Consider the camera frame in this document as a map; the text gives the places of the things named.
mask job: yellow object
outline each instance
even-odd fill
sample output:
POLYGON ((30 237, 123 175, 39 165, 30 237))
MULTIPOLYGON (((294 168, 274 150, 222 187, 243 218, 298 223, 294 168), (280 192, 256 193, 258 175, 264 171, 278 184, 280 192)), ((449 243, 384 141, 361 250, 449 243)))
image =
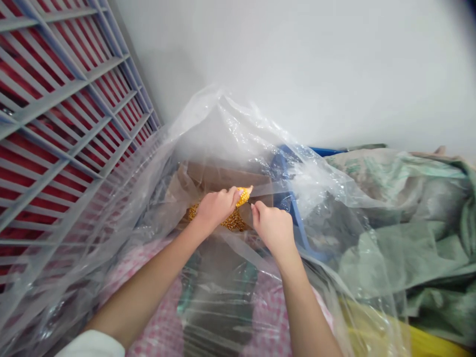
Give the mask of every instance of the yellow object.
POLYGON ((471 353, 453 342, 430 335, 410 326, 412 356, 414 357, 470 357, 471 353))
POLYGON ((240 207, 244 205, 246 202, 249 200, 249 196, 251 195, 251 192, 253 191, 253 186, 250 187, 238 187, 238 191, 243 190, 243 193, 239 197, 239 201, 237 203, 237 207, 240 207))
POLYGON ((453 342, 430 335, 398 319, 384 315, 370 306, 358 304, 350 299, 340 299, 343 317, 347 324, 354 355, 387 356, 397 349, 395 355, 409 356, 404 346, 396 346, 398 338, 388 336, 388 331, 404 334, 402 341, 411 341, 413 357, 470 357, 470 352, 453 342))

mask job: finger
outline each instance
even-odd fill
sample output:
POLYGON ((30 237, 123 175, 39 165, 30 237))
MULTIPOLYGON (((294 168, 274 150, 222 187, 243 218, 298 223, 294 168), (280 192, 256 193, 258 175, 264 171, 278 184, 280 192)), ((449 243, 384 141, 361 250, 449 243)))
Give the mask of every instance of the finger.
POLYGON ((261 201, 257 201, 255 204, 255 207, 256 209, 259 211, 259 212, 262 212, 263 210, 265 210, 266 208, 268 208, 268 206, 266 206, 263 202, 261 201))
POLYGON ((229 194, 231 197, 233 197, 234 194, 235 194, 235 192, 236 192, 237 190, 238 190, 237 187, 236 187, 236 186, 233 186, 232 188, 230 188, 230 189, 228 190, 228 194, 229 194))
POLYGON ((256 229, 259 224, 259 211, 254 204, 251 204, 251 213, 253 214, 253 227, 256 229))
POLYGON ((233 202, 232 202, 232 206, 235 207, 239 201, 239 198, 241 197, 241 194, 243 193, 243 190, 238 190, 236 187, 235 187, 235 192, 233 194, 233 202))

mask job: transparent plastic film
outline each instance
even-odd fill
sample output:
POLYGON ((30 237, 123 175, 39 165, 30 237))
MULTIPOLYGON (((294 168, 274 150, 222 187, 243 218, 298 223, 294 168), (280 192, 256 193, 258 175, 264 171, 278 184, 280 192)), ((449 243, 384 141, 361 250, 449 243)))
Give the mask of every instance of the transparent plastic film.
MULTIPOLYGON (((395 273, 367 215, 388 211, 391 220, 393 211, 256 108, 208 87, 101 183, 61 244, 40 252, 47 264, 39 275, 22 284, 24 273, 12 269, 8 294, 18 304, 0 305, 16 316, 1 330, 5 355, 64 346, 186 227, 189 209, 206 193, 251 185, 239 208, 242 232, 219 226, 199 247, 128 356, 291 355, 279 270, 252 227, 257 200, 292 215, 316 300, 344 355, 409 354, 407 325, 398 320, 405 295, 391 287, 395 273), (353 262, 368 262, 374 274, 348 273, 353 262)), ((393 248, 396 261, 403 259, 393 248)), ((29 269, 35 259, 26 258, 29 269)))

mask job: pink gingham cloth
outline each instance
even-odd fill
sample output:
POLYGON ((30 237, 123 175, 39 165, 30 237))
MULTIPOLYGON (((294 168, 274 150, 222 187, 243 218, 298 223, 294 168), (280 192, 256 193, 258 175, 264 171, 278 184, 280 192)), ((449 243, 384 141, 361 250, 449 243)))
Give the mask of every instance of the pink gingham cloth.
MULTIPOLYGON (((170 242, 170 239, 157 240, 130 251, 106 277, 106 285, 100 294, 101 305, 170 242)), ((183 329, 177 316, 177 304, 181 294, 182 284, 178 276, 126 356, 183 356, 183 329)))
MULTIPOLYGON (((108 274, 100 295, 101 305, 169 243, 170 240, 159 240, 129 252, 108 274)), ((292 356, 283 285, 281 280, 275 278, 280 275, 274 260, 267 258, 267 261, 271 271, 258 273, 252 297, 253 336, 240 354, 243 357, 292 356)), ((177 316, 181 291, 180 277, 177 277, 142 334, 127 351, 128 357, 183 355, 183 329, 177 316)), ((313 291, 332 330, 333 317, 320 294, 314 289, 313 291)))
MULTIPOLYGON (((288 311, 284 300, 284 290, 279 269, 274 259, 267 258, 270 271, 258 273, 253 292, 253 336, 244 347, 241 356, 292 356, 291 336, 289 334, 288 311)), ((321 295, 312 288, 324 317, 333 331, 334 318, 322 300, 321 295)))

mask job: brown cardboard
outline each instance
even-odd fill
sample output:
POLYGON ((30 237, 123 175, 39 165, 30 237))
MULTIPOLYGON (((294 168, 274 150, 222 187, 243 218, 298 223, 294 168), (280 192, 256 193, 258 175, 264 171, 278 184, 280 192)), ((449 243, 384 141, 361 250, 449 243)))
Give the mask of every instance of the brown cardboard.
MULTIPOLYGON (((204 166, 199 163, 185 162, 181 166, 187 167, 187 175, 195 183, 199 191, 204 194, 217 192, 230 187, 250 187, 271 183, 271 178, 265 175, 225 169, 212 166, 204 166)), ((263 201, 268 207, 273 206, 273 195, 251 197, 250 203, 263 201)))

